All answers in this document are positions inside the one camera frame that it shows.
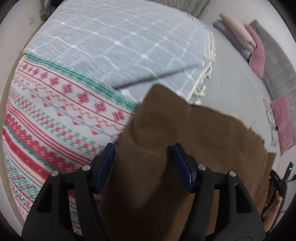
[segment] fabric fringe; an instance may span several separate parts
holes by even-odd
[[[207,30],[208,36],[209,36],[209,57],[205,58],[205,60],[209,61],[207,67],[202,71],[202,73],[199,75],[198,79],[195,82],[195,85],[193,86],[192,90],[190,91],[189,95],[186,98],[186,101],[190,101],[192,96],[198,97],[198,100],[194,103],[195,105],[201,105],[200,97],[205,96],[205,90],[206,85],[203,84],[203,81],[205,78],[210,79],[211,78],[211,72],[212,72],[212,64],[214,61],[216,61],[216,46],[215,46],[215,40],[212,32],[209,32]]]

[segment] silver screw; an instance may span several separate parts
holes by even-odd
[[[235,171],[230,171],[230,172],[229,172],[229,175],[230,175],[231,177],[236,177],[236,176],[237,176],[237,173],[236,173]]]
[[[88,171],[90,169],[91,169],[90,165],[85,165],[85,166],[82,167],[82,170],[84,170],[84,171]]]
[[[197,168],[198,168],[199,170],[202,170],[202,171],[204,171],[204,170],[207,169],[207,167],[206,167],[204,164],[199,164],[199,165],[197,166]]]
[[[56,177],[58,174],[59,174],[59,171],[57,171],[57,170],[54,170],[54,171],[52,172],[52,176],[53,176],[53,177]]]

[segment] brown cloth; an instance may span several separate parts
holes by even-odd
[[[123,132],[99,211],[111,241],[177,241],[193,194],[182,186],[167,154],[179,142],[212,171],[235,170],[258,211],[268,192],[275,154],[239,120],[191,106],[163,86],[154,86]],[[208,233],[214,231],[215,193]]]

